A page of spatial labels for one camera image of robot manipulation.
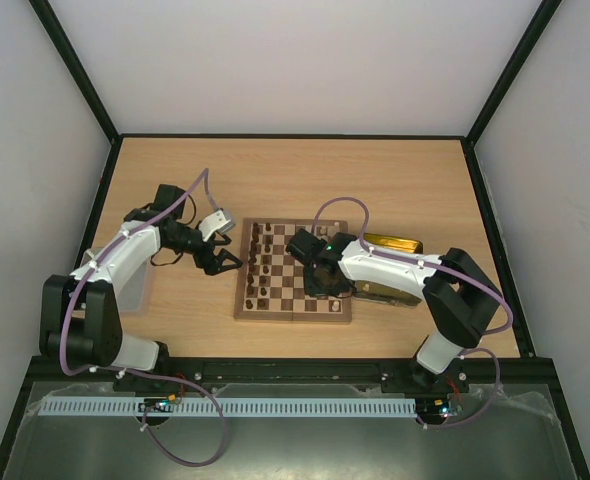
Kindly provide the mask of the wooden folding chess board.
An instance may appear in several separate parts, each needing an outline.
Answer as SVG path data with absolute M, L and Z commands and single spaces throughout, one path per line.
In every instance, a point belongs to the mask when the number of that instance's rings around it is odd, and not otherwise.
M 259 223 L 257 262 L 248 265 L 252 225 Z M 244 265 L 238 270 L 233 316 L 238 321 L 267 321 L 295 323 L 348 324 L 352 321 L 349 299 L 334 297 L 310 297 L 304 292 L 303 266 L 285 250 L 288 241 L 299 228 L 314 231 L 318 238 L 328 241 L 339 232 L 346 232 L 343 220 L 321 220 L 315 227 L 310 219 L 246 218 L 243 221 L 240 256 Z M 327 235 L 320 235 L 319 228 L 327 227 Z M 247 274 L 254 275 L 254 283 L 247 282 Z M 247 295 L 248 285 L 254 286 L 254 294 Z M 266 295 L 259 293 L 265 287 Z M 246 309 L 245 301 L 253 302 L 253 309 Z M 340 302 L 340 309 L 332 310 L 332 303 Z

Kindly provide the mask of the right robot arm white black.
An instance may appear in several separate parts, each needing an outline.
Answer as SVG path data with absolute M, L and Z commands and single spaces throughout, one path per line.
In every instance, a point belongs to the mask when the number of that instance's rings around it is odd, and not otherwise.
M 301 228 L 286 251 L 303 266 L 308 295 L 340 296 L 366 282 L 427 305 L 435 331 L 419 347 L 411 367 L 413 384 L 425 392 L 445 381 L 453 360 L 479 345 L 501 305 L 499 290 L 461 249 L 445 255 L 410 254 L 342 232 L 325 241 Z

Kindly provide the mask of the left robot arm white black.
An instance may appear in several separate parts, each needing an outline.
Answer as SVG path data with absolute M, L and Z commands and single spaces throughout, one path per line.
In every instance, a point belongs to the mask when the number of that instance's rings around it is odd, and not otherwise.
M 192 228 L 171 213 L 134 209 L 119 232 L 86 264 L 68 275 L 49 277 L 42 290 L 39 350 L 60 361 L 69 375 L 90 367 L 149 372 L 164 346 L 125 333 L 118 296 L 133 275 L 162 249 L 189 254 L 197 268 L 214 276 L 238 269 L 242 261 L 224 246 L 234 227 L 231 215 L 217 209 Z

